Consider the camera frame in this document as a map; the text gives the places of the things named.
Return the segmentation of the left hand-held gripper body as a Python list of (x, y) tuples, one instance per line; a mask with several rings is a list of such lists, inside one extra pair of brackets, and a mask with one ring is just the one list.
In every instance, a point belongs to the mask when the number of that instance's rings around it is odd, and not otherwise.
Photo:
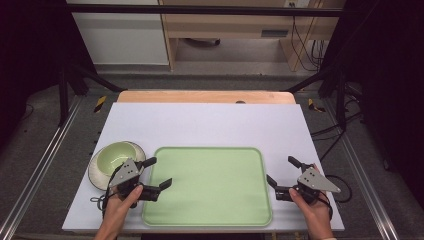
[[(138, 201), (157, 201), (160, 195), (160, 188), (156, 186), (144, 185), (140, 181), (140, 175), (144, 171), (142, 166), (143, 161), (135, 161), (128, 158), (120, 165), (109, 181), (108, 196), (117, 195), (121, 200), (124, 200), (137, 186), (143, 187), (143, 192), (138, 198)], [(131, 205), (132, 208), (137, 206), (138, 201)]]

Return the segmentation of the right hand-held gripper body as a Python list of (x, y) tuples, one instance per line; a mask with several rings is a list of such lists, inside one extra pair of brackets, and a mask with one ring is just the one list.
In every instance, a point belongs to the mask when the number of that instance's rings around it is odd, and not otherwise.
[(302, 163), (301, 175), (297, 178), (297, 184), (293, 186), (303, 199), (308, 203), (314, 203), (319, 199), (323, 191), (340, 193), (341, 189), (319, 173), (312, 164)]

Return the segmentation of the person's right hand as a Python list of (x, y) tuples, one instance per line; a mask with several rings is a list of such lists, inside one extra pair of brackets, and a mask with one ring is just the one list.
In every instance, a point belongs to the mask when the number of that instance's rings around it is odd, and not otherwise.
[(323, 229), (324, 225), (328, 228), (331, 227), (329, 200), (325, 193), (321, 192), (319, 199), (311, 204), (308, 204), (294, 188), (289, 189), (289, 194), (293, 202), (303, 213), (306, 224), (309, 227), (312, 225), (317, 226), (319, 229)]

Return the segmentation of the person's left hand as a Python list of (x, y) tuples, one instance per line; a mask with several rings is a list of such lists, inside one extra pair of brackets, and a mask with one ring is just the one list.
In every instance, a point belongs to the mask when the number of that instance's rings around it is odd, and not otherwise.
[(137, 186), (124, 200), (114, 195), (109, 198), (105, 219), (112, 222), (123, 222), (132, 204), (138, 201), (143, 191), (142, 186)]

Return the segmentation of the light green bowl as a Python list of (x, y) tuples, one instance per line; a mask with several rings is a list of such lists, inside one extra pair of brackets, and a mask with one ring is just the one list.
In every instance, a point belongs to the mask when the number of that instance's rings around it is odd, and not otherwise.
[(111, 176), (114, 170), (128, 158), (135, 158), (136, 150), (128, 142), (112, 143), (99, 151), (96, 167), (106, 176)]

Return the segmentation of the white plate with dark rim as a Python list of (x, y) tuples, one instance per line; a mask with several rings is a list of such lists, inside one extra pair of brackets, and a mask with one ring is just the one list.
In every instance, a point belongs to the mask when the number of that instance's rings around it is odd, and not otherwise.
[[(121, 142), (128, 142), (132, 144), (136, 150), (136, 157), (132, 158), (135, 161), (144, 161), (146, 159), (144, 150), (137, 144), (130, 142), (130, 141), (121, 141)], [(101, 173), (100, 170), (96, 167), (96, 161), (99, 154), (99, 151), (94, 155), (94, 157), (91, 159), (89, 166), (88, 166), (88, 177), (90, 182), (98, 189), (100, 190), (106, 190), (109, 180), (111, 176), (106, 176), (105, 174)]]

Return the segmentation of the light green tray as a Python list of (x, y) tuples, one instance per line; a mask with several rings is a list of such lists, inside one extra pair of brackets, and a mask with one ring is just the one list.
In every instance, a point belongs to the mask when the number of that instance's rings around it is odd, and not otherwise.
[(250, 147), (162, 147), (149, 183), (172, 184), (142, 210), (153, 227), (262, 227), (272, 210), (262, 155)]

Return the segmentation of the yellow and black tape strip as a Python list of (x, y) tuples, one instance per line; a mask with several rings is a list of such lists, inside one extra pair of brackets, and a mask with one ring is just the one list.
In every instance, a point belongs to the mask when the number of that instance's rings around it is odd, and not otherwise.
[(102, 108), (102, 106), (103, 106), (103, 104), (104, 104), (104, 102), (106, 100), (106, 97), (107, 96), (101, 96), (101, 97), (99, 97), (99, 99), (98, 99), (98, 101), (97, 101), (97, 103), (95, 105), (95, 108), (93, 110), (94, 113), (98, 113), (101, 110), (101, 108)]
[(311, 98), (308, 99), (308, 109), (316, 112), (326, 112), (324, 107), (317, 107)]

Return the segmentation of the white board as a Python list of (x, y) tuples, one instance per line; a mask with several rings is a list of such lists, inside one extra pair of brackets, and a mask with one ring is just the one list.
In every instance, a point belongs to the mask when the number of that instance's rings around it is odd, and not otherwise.
[[(130, 141), (147, 157), (162, 147), (250, 147), (260, 151), (266, 175), (278, 184), (297, 183), (300, 169), (288, 162), (318, 165), (302, 109), (297, 104), (214, 103), (115, 103), (112, 105), (97, 146)], [(140, 180), (149, 183), (152, 166)], [(129, 211), (126, 233), (259, 233), (304, 231), (307, 226), (296, 204), (279, 201), (268, 185), (272, 219), (262, 227), (153, 227), (144, 223), (143, 206)]]

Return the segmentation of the black metal stand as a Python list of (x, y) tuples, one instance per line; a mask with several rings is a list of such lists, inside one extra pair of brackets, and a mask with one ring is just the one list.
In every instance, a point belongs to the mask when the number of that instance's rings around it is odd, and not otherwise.
[(347, 126), (344, 107), (346, 75), (340, 67), (323, 68), (306, 80), (285, 89), (285, 92), (296, 93), (302, 88), (309, 86), (318, 80), (322, 80), (318, 89), (318, 95), (320, 98), (327, 98), (333, 93), (333, 91), (336, 91), (336, 121), (341, 129), (345, 130)]
[(68, 63), (67, 65), (63, 65), (59, 71), (58, 77), (60, 100), (59, 126), (63, 126), (65, 121), (69, 118), (68, 86), (73, 89), (76, 95), (85, 95), (88, 93), (88, 86), (84, 81), (85, 78), (91, 79), (99, 85), (115, 93), (125, 91), (125, 88), (110, 83), (109, 81), (100, 77), (95, 71), (88, 70), (81, 65), (75, 63)]

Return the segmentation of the black curtain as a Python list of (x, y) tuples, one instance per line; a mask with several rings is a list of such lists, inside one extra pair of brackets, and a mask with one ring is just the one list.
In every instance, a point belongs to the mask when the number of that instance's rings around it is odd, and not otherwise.
[(341, 50), (346, 79), (362, 87), (365, 120), (424, 209), (424, 0), (346, 0), (326, 65)]
[(71, 69), (95, 70), (66, 0), (0, 0), (0, 149), (11, 139), (32, 94), (59, 83), (88, 86)]

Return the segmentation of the white cabinet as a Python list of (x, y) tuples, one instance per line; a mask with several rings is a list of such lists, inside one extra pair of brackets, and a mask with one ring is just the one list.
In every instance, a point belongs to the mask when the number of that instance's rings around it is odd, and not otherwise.
[(160, 14), (73, 13), (95, 65), (167, 65)]

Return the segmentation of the wooden desk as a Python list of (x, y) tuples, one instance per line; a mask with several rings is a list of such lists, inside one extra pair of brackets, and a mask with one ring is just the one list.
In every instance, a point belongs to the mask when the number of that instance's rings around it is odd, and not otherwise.
[[(161, 5), (247, 6), (271, 8), (343, 9), (346, 0), (158, 0)], [(164, 14), (165, 35), (172, 39), (218, 38), (280, 41), (289, 69), (305, 62), (306, 47), (313, 40), (331, 39), (336, 17), (242, 16)]]

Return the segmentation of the aluminium floor rail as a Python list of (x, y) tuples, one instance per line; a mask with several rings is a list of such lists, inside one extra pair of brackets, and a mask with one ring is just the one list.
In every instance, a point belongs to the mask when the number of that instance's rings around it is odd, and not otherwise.
[(368, 228), (378, 232), (376, 240), (399, 240), (399, 235), (390, 219), (382, 199), (361, 162), (360, 154), (355, 148), (353, 133), (364, 132), (364, 124), (358, 107), (347, 112), (346, 130), (337, 127), (335, 132), (339, 140), (333, 150), (323, 157), (322, 164), (327, 174), (334, 174), (342, 178), (351, 189), (351, 199), (338, 205), (342, 212), (342, 219), (348, 230), (358, 230), (364, 235)]
[(65, 111), (65, 119), (57, 127), (53, 137), (46, 146), (43, 155), (37, 162), (34, 171), (28, 178), (25, 187), (21, 191), (19, 198), (13, 208), (8, 213), (7, 218), (0, 226), (0, 240), (11, 240), (18, 228), (23, 216), (29, 208), (41, 182), (44, 179), (54, 157), (59, 150), (68, 130), (70, 129), (78, 110), (80, 109), (83, 98), (75, 96), (70, 108)]

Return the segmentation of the black horizontal frame bar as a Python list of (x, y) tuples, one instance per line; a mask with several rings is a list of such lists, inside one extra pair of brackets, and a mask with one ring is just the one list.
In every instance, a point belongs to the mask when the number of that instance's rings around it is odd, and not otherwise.
[(341, 17), (340, 9), (270, 8), (236, 6), (191, 6), (191, 5), (107, 5), (107, 4), (66, 4), (65, 8), (77, 13), (119, 13), (119, 14), (197, 14), (197, 15), (246, 15), (246, 16), (302, 16)]

